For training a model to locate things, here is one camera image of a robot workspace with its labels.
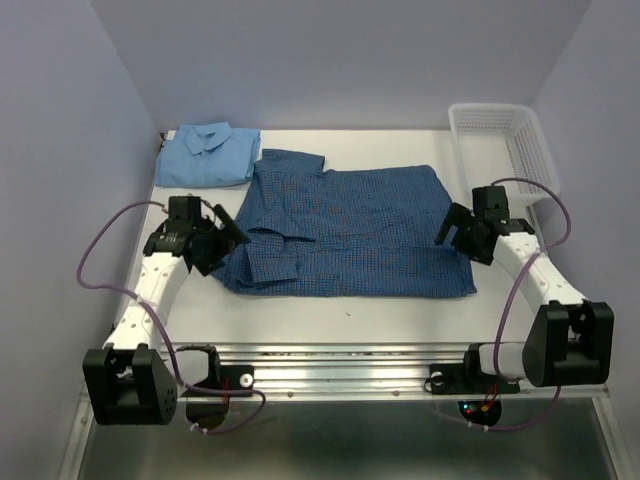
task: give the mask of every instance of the robotic arm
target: robotic arm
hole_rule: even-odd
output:
[[[502,186],[475,188],[473,211],[452,204],[436,244],[445,241],[452,226],[457,227],[451,242],[457,251],[485,265],[496,260],[514,280],[541,249],[531,225],[510,218]],[[526,342],[500,345],[501,373],[536,387],[604,383],[613,336],[609,306],[590,302],[545,253],[530,266],[519,289],[536,316]],[[513,386],[496,376],[494,349],[493,343],[471,345],[462,365],[444,368],[448,375],[432,385],[432,392],[484,393],[487,385],[502,383],[506,388],[501,391],[509,393]]]
[[[131,300],[102,349],[85,355],[82,369],[96,421],[113,424],[166,424],[183,393],[160,357],[162,339],[139,303],[151,305],[163,325],[180,287],[193,267],[209,275],[223,266],[222,258],[248,238],[220,205],[212,207],[219,229],[202,217],[199,197],[171,197],[168,219],[149,236]],[[220,380],[214,347],[181,353],[180,371],[190,384]]]

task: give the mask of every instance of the white plastic basket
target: white plastic basket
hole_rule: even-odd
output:
[[[522,105],[459,103],[449,122],[462,186],[471,189],[504,177],[536,180],[554,193],[560,181],[535,112]],[[548,195],[526,183],[504,184],[512,206],[526,207]]]

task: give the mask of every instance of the dark gray floor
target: dark gray floor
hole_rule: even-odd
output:
[[[531,418],[548,400],[503,405],[500,424],[507,425]],[[518,433],[471,430],[430,413],[433,406],[276,403],[241,431],[206,438],[189,432],[178,414],[166,427],[94,425],[79,478],[615,478],[590,400],[561,400],[547,421]],[[457,415],[455,402],[439,408]]]

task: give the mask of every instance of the wall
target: wall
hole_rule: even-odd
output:
[[[0,478],[41,480],[117,306],[77,287],[75,267],[112,212],[149,194],[158,137],[87,0],[3,2],[0,65]],[[123,220],[88,276],[124,281],[137,229]]]
[[[534,105],[574,225],[552,256],[585,294],[616,313],[608,384],[638,472],[639,24],[636,0],[594,0]],[[558,238],[560,212],[547,204],[539,213],[546,238]]]
[[[92,0],[163,129],[446,128],[530,104],[589,0]]]

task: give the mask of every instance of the fabric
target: fabric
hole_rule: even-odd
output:
[[[161,187],[211,188],[247,182],[258,158],[260,130],[228,123],[181,125],[156,161]]]
[[[262,152],[236,222],[251,239],[213,273],[236,293],[448,298],[471,265],[434,238],[451,199],[428,166],[323,172],[324,158]]]

